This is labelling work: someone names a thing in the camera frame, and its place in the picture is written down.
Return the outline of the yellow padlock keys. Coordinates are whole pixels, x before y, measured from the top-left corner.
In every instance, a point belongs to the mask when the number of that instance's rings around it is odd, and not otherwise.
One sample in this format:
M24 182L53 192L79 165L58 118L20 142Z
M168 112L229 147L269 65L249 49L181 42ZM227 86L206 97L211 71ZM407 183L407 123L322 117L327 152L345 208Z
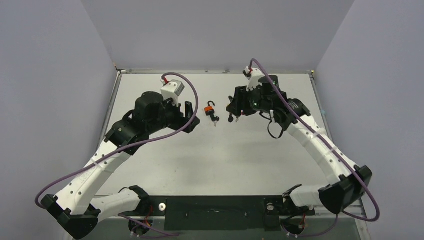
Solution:
M237 123L237 122L239 121L239 119L240 119L240 117L239 117L239 116L236 116L236 115L234 115L234 114L230 113L230 114L229 114L229 116L228 116L227 121L228 121L229 123Z

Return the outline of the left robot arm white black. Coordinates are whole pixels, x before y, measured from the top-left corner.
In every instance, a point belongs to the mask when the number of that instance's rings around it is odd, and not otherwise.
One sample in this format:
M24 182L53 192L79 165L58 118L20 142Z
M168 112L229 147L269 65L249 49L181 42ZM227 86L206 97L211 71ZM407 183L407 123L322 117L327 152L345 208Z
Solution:
M134 108L112 125L86 166L70 174L69 184L58 193L45 195L41 206L75 240L85 238L110 217L145 214L151 205L150 196L137 185L106 197L98 198L97 192L141 146L153 142L153 134L163 129L171 129L174 134L191 133L200 123L196 107L157 92L143 93Z

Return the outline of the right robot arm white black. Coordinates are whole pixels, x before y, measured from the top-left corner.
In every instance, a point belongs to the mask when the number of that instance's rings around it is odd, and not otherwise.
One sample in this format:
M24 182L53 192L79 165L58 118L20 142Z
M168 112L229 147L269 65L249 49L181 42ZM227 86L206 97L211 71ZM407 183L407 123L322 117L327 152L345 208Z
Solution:
M371 169L346 157L310 110L299 99L287 98L284 91L276 92L278 77L270 78L271 82L260 77L254 89L237 86L226 110L237 118L268 114L269 122L278 124L282 133L296 139L324 173L328 182L325 186L298 184L283 193L282 207L287 213L294 214L309 206L325 207L335 215L341 213L365 194L373 176Z

